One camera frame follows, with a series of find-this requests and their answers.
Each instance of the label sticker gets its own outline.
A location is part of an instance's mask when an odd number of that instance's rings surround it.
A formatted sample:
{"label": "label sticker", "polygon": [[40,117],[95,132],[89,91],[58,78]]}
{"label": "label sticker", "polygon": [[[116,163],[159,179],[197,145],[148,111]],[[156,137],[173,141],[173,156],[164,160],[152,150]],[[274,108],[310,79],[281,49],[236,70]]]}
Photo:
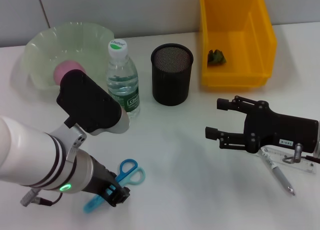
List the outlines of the label sticker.
{"label": "label sticker", "polygon": [[109,95],[111,95],[122,106],[122,108],[124,108],[126,112],[133,111],[135,108],[138,107],[140,103],[138,88],[131,94],[125,96],[118,96],[110,91]]}
{"label": "label sticker", "polygon": [[288,140],[280,139],[279,144],[281,144],[281,145],[286,145],[286,146],[293,146],[293,145],[294,145],[294,142],[293,142],[293,141],[288,141]]}

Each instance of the black device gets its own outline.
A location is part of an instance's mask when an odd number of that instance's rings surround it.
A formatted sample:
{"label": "black device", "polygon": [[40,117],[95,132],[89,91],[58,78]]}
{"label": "black device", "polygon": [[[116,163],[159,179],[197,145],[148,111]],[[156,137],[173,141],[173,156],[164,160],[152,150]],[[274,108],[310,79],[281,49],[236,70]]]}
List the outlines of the black device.
{"label": "black device", "polygon": [[280,146],[295,150],[294,162],[300,162],[301,152],[318,154],[317,120],[278,114],[270,109],[266,101],[254,101],[240,96],[235,96],[232,101],[219,98],[217,109],[246,114],[243,133],[205,128],[205,137],[220,140],[220,148],[257,153],[262,146]]}
{"label": "black device", "polygon": [[64,75],[56,102],[69,114],[69,128],[77,123],[91,135],[115,126],[122,116],[121,106],[80,70]]}

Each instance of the robotic arm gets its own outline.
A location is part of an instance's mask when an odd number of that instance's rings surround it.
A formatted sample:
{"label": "robotic arm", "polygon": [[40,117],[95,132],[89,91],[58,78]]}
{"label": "robotic arm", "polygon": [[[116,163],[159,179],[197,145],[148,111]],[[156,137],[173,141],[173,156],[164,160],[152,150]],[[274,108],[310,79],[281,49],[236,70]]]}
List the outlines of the robotic arm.
{"label": "robotic arm", "polygon": [[57,103],[69,118],[47,134],[0,117],[0,180],[31,187],[21,204],[52,205],[37,197],[40,190],[98,194],[110,205],[124,202],[129,189],[121,187],[108,171],[80,149],[87,135],[108,131],[123,133],[129,118],[121,106],[85,73],[72,70],[63,77]]}
{"label": "robotic arm", "polygon": [[206,127],[205,137],[220,140],[220,148],[257,153],[262,146],[274,145],[294,150],[291,163],[301,161],[301,153],[313,153],[307,160],[320,163],[319,122],[273,112],[266,101],[253,101],[240,96],[229,102],[218,99],[220,110],[246,114],[243,133],[228,133]]}

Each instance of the yellow storage box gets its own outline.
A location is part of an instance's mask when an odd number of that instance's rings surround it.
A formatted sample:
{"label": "yellow storage box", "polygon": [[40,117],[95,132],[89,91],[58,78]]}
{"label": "yellow storage box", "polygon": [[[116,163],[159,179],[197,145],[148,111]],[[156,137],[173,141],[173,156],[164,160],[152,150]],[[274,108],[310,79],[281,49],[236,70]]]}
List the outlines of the yellow storage box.
{"label": "yellow storage box", "polygon": [[[252,88],[272,75],[277,40],[264,0],[200,0],[202,84],[213,88]],[[208,66],[209,50],[226,63]]]}

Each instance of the white robotic arm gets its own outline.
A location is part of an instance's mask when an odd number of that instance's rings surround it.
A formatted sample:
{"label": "white robotic arm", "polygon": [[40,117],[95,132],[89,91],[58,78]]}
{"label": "white robotic arm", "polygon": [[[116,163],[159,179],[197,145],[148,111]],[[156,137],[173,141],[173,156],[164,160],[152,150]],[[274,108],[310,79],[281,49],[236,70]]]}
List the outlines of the white robotic arm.
{"label": "white robotic arm", "polygon": [[[0,180],[31,187],[21,200],[24,206],[31,202],[51,205],[37,197],[42,189],[91,192],[112,206],[123,202],[130,190],[120,187],[114,173],[79,147],[87,138],[82,129],[92,135],[125,132],[129,127],[127,113],[78,70],[63,77],[57,102],[69,118],[50,134],[0,116]],[[107,195],[111,185],[115,190]]]}

